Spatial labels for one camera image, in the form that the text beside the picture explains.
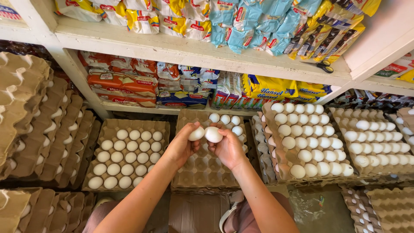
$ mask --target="hand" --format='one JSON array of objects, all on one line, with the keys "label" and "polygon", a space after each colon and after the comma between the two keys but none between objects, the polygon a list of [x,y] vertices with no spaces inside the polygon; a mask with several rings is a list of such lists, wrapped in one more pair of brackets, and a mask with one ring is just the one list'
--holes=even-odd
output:
[{"label": "hand", "polygon": [[169,162],[177,165],[177,169],[184,166],[188,157],[200,149],[200,140],[189,141],[190,134],[198,129],[199,122],[187,123],[175,136],[170,145],[168,146],[165,155],[168,156]]},{"label": "hand", "polygon": [[210,126],[219,128],[218,132],[223,135],[223,139],[219,143],[207,141],[208,149],[214,152],[226,167],[233,170],[248,160],[238,137],[230,129],[225,129],[218,123],[211,123]]}]

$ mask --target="cardboard egg tray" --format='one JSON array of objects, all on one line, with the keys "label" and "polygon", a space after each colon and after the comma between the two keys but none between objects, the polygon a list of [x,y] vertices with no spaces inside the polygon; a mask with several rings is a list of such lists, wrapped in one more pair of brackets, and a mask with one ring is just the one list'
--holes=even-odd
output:
[{"label": "cardboard egg tray", "polygon": [[414,188],[374,189],[366,193],[384,233],[414,230]]},{"label": "cardboard egg tray", "polygon": [[[151,134],[153,134],[156,131],[161,132],[163,134],[163,139],[161,141],[159,141],[159,143],[161,143],[162,149],[161,149],[161,151],[158,152],[161,156],[163,155],[163,153],[165,152],[165,150],[168,146],[168,141],[169,141],[169,136],[170,136],[170,124],[168,122],[106,119],[103,122],[102,129],[101,129],[101,132],[100,132],[99,137],[98,137],[98,144],[100,145],[100,147],[95,150],[94,155],[97,156],[100,152],[104,151],[101,147],[101,144],[102,144],[103,141],[105,141],[105,140],[111,140],[112,142],[119,141],[119,139],[116,137],[116,133],[118,132],[118,130],[121,130],[121,129],[124,129],[124,130],[128,131],[128,133],[130,133],[132,130],[138,130],[140,133],[143,133],[144,131],[149,131]],[[124,142],[126,144],[128,144],[130,141],[132,141],[132,140],[129,137],[124,140]],[[138,145],[140,145],[143,141],[144,140],[142,140],[141,137],[138,140],[136,140]],[[155,142],[155,140],[153,138],[151,138],[148,141],[149,144],[152,144],[153,142]],[[112,155],[112,153],[116,152],[116,150],[114,148],[111,148],[108,152],[109,152],[109,154]],[[128,164],[125,161],[125,155],[127,155],[130,151],[128,151],[128,149],[125,148],[124,150],[122,150],[120,152],[123,154],[124,158],[121,162],[116,163],[116,164],[118,164],[122,168],[124,165]],[[141,153],[139,147],[136,151],[134,151],[134,153],[137,156]],[[151,154],[153,153],[153,151],[150,149],[146,153],[150,157]],[[100,163],[101,162],[99,162],[98,159],[94,159],[94,160],[91,161],[91,163],[89,164],[87,175],[85,177],[85,181],[83,182],[83,185],[82,185],[82,190],[98,192],[98,191],[120,191],[120,190],[132,190],[132,189],[134,189],[133,182],[134,182],[134,179],[138,177],[138,175],[135,173],[135,169],[139,165],[141,165],[141,163],[139,163],[137,160],[135,160],[133,163],[129,163],[130,165],[133,166],[134,172],[129,176],[132,180],[132,184],[127,189],[122,189],[119,186],[119,183],[113,189],[107,189],[107,188],[104,187],[104,185],[102,185],[98,189],[89,188],[89,186],[88,186],[89,180],[91,178],[97,176],[93,172],[94,167],[96,165],[100,164]],[[108,167],[109,165],[114,164],[114,163],[115,162],[113,162],[111,159],[109,159],[104,164]],[[148,169],[151,165],[153,165],[153,163],[151,163],[151,161],[148,160],[144,165]],[[103,175],[101,175],[100,177],[102,177],[102,179],[105,182],[105,180],[108,177],[111,177],[111,175],[109,175],[106,172]],[[119,180],[122,177],[124,177],[124,175],[121,172],[119,172],[119,174],[115,175],[114,177],[116,177],[118,179],[118,182],[119,182]]]},{"label": "cardboard egg tray", "polygon": [[[203,128],[207,128],[212,123],[209,120],[210,113],[206,111],[182,109],[178,114],[177,131],[178,133],[187,123],[199,121]],[[238,137],[244,153],[247,153],[246,129],[243,124],[243,118],[240,117],[239,126],[243,133]],[[233,123],[225,125],[227,129],[234,127]],[[207,190],[226,192],[227,190],[236,190],[240,186],[231,173],[230,169],[221,163],[219,158],[208,149],[207,139],[201,138],[201,147],[197,153],[191,155],[184,166],[180,168],[171,182],[171,190],[178,192],[194,191],[205,192],[201,187]]]},{"label": "cardboard egg tray", "polygon": [[351,218],[355,221],[356,233],[383,232],[377,213],[372,208],[371,202],[363,190],[343,188],[342,195],[344,196],[345,204],[351,211]]},{"label": "cardboard egg tray", "polygon": [[[332,115],[331,115],[331,119],[333,118],[336,122],[334,128],[338,129],[342,132],[341,135],[341,140],[346,142],[346,150],[345,152],[347,154],[349,154],[351,156],[351,159],[353,161],[353,159],[355,159],[355,157],[357,156],[355,153],[351,153],[348,149],[348,147],[351,145],[352,142],[350,142],[349,140],[345,139],[343,137],[343,135],[347,132],[347,131],[356,131],[356,132],[364,132],[362,129],[357,129],[355,127],[355,124],[359,121],[359,120],[367,120],[367,121],[375,121],[375,122],[388,122],[388,120],[385,119],[383,112],[379,111],[379,110],[361,110],[361,109],[342,109],[342,108],[329,108],[329,110],[331,111]],[[373,140],[372,142],[369,141],[365,141],[365,143],[379,143],[378,141]],[[400,153],[398,152],[398,154],[406,154],[406,155],[410,155],[409,152],[406,153]],[[364,152],[362,152],[359,155],[373,155],[375,156],[376,154],[374,152],[371,152],[370,154],[365,154]],[[355,165],[355,163],[353,162],[353,166],[358,170],[360,177],[377,177],[377,176],[382,176],[382,175],[386,175],[388,173],[393,173],[393,174],[401,174],[401,173],[412,173],[414,172],[414,166],[410,165],[410,164],[406,164],[406,165],[385,165],[382,166],[381,164],[373,167],[371,165],[368,165],[366,167],[361,167],[358,165]]]},{"label": "cardboard egg tray", "polygon": [[259,156],[258,156],[258,153],[257,153],[257,146],[255,144],[255,141],[256,141],[255,133],[252,130],[252,129],[254,129],[253,120],[249,119],[248,123],[244,123],[244,128],[246,129],[246,136],[247,136],[246,145],[248,147],[247,155],[248,155],[250,164],[253,166],[256,173],[259,175],[259,177],[263,181],[262,168],[261,168],[261,164],[260,164],[260,161],[259,161]]},{"label": "cardboard egg tray", "polygon": [[253,125],[252,130],[254,134],[254,142],[256,151],[259,157],[260,173],[262,174],[265,184],[275,185],[277,184],[276,174],[273,168],[271,155],[269,148],[265,142],[265,135],[263,134],[263,128],[258,115],[252,117]]},{"label": "cardboard egg tray", "polygon": [[17,149],[17,136],[29,131],[29,123],[39,109],[53,70],[45,60],[32,56],[0,53],[0,166]]},{"label": "cardboard egg tray", "polygon": [[[82,122],[83,116],[85,115],[86,107],[82,107],[82,98],[79,95],[72,95],[70,99],[71,103],[66,108],[67,113],[62,118],[61,126],[58,126],[59,129],[56,132],[55,141],[51,141],[52,146],[49,152],[49,156],[45,158],[46,161],[43,166],[43,171],[39,176],[40,180],[53,180],[56,177],[56,170],[59,165],[62,165],[62,167],[65,166],[65,163],[68,160],[69,154],[71,152],[71,147],[73,145],[76,133],[79,130],[79,125]],[[82,111],[82,117],[78,117],[79,111]],[[78,128],[69,131],[68,127],[72,126],[74,123],[78,125]],[[64,145],[63,141],[69,138],[69,135],[72,137],[72,142]],[[68,156],[62,158],[65,150],[68,152]]]},{"label": "cardboard egg tray", "polygon": [[408,114],[408,111],[412,108],[400,108],[397,111],[397,116],[401,117],[404,120],[403,125],[409,128],[412,132],[414,132],[414,115]]},{"label": "cardboard egg tray", "polygon": [[[279,123],[275,122],[274,117],[276,115],[276,111],[271,110],[273,103],[266,103],[263,105],[263,114],[265,115],[265,119],[266,122],[262,122],[262,127],[265,128],[266,125],[269,127],[269,129],[271,130],[271,132],[273,134],[267,133],[266,131],[264,131],[264,135],[266,137],[266,141],[269,141],[269,138],[272,137],[274,140],[274,143],[276,144],[276,147],[270,145],[269,143],[267,143],[268,147],[269,147],[269,152],[272,152],[273,150],[275,151],[276,154],[276,159],[271,157],[273,164],[277,163],[277,166],[279,167],[279,171],[277,172],[276,169],[274,170],[275,173],[279,173],[280,178],[277,176],[277,180],[279,182],[283,181],[292,181],[292,182],[305,182],[305,181],[315,181],[315,180],[331,180],[331,182],[346,182],[349,180],[354,180],[356,178],[355,173],[353,175],[344,177],[341,175],[331,175],[331,174],[327,174],[323,177],[316,175],[314,177],[309,177],[308,175],[305,175],[302,179],[296,179],[295,177],[293,177],[290,174],[290,168],[297,164],[300,166],[304,166],[306,163],[304,161],[301,161],[300,159],[298,159],[297,154],[300,151],[300,149],[295,146],[294,148],[287,150],[283,145],[282,145],[282,139],[284,138],[284,136],[282,134],[278,133],[278,127],[279,127]],[[314,137],[317,138],[317,136],[315,134],[311,135],[310,137]],[[326,134],[322,134],[320,137],[328,137]],[[333,134],[332,136],[329,136],[331,138],[338,138],[338,136],[336,134]],[[321,146],[317,146],[315,148],[316,150],[320,150],[320,151],[325,151],[325,150],[334,150],[333,147],[328,147],[326,149],[323,149]],[[308,146],[306,147],[304,150],[308,150],[311,151],[312,149]],[[329,163],[329,161],[327,161],[326,159],[323,159],[321,162],[325,162],[325,163]],[[350,164],[349,160],[345,159],[343,161],[339,161],[336,160],[335,162],[337,163],[346,163],[346,164]],[[317,161],[312,159],[311,161],[307,162],[307,163],[311,163],[313,165],[317,165]]]},{"label": "cardboard egg tray", "polygon": [[[60,107],[63,111],[66,110],[69,102],[63,102],[63,97],[67,94],[70,96],[71,91],[66,91],[67,82],[60,78],[54,79],[53,87],[48,87],[46,94],[48,100],[40,103],[41,114],[32,119],[33,131],[31,133],[20,136],[21,140],[26,144],[24,150],[15,152],[12,156],[16,161],[17,166],[14,170],[10,171],[11,177],[26,177],[35,172],[39,175],[43,169],[43,165],[46,159],[39,165],[36,162],[40,155],[43,157],[49,156],[49,150],[52,146],[52,140],[55,138],[55,134],[58,130],[63,116],[57,116],[53,119],[56,123],[56,129],[43,134],[43,131],[52,125],[51,115],[54,114]],[[51,141],[48,146],[43,147],[45,137]]]},{"label": "cardboard egg tray", "polygon": [[92,122],[95,120],[95,118],[96,117],[91,111],[84,112],[82,121],[79,125],[79,129],[73,139],[73,146],[71,147],[67,160],[64,164],[61,163],[63,170],[54,178],[54,180],[59,184],[59,188],[68,186],[71,179],[76,179],[76,175],[72,176],[72,173],[74,170],[79,170],[80,161],[83,158],[83,154],[88,143],[88,137],[92,130]]},{"label": "cardboard egg tray", "polygon": [[76,175],[71,177],[69,182],[72,189],[78,189],[86,176],[89,163],[91,162],[92,155],[94,154],[96,141],[98,140],[99,130],[101,123],[98,120],[94,120],[89,132],[88,142],[85,145],[85,149],[82,153],[81,161],[76,164]]},{"label": "cardboard egg tray", "polygon": [[400,133],[402,133],[402,137],[404,138],[405,142],[408,143],[411,146],[411,154],[414,155],[414,145],[410,144],[409,141],[408,141],[408,139],[411,137],[411,135],[408,135],[408,134],[406,134],[402,131],[402,129],[406,126],[403,125],[403,124],[399,124],[395,121],[398,117],[396,114],[386,114],[386,115],[388,115],[394,121],[394,124],[400,130]]}]

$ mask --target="scissors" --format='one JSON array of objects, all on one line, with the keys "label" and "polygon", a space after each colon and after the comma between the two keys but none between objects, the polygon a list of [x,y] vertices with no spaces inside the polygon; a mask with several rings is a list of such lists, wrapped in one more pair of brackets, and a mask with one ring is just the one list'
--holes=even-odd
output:
[{"label": "scissors", "polygon": [[312,62],[303,62],[301,61],[301,63],[306,63],[309,65],[313,65],[316,66],[318,68],[321,68],[323,71],[327,72],[328,74],[332,74],[334,72],[334,69],[332,69],[331,63],[329,61],[323,60],[322,62],[317,62],[317,63],[312,63]]}]

